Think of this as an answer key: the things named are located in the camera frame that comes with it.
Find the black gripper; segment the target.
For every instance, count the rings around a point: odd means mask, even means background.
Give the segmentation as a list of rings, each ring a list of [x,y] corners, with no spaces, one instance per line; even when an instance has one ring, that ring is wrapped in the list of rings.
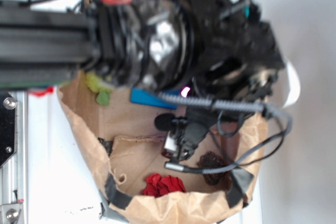
[[[171,0],[178,7],[185,51],[177,78],[202,98],[264,101],[273,95],[285,61],[268,22],[253,0]]]

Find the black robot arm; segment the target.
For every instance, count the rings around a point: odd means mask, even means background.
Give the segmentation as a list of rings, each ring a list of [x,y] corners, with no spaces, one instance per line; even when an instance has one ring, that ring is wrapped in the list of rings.
[[[1,89],[44,88],[93,72],[157,97],[253,102],[285,61],[254,0],[1,0]]]

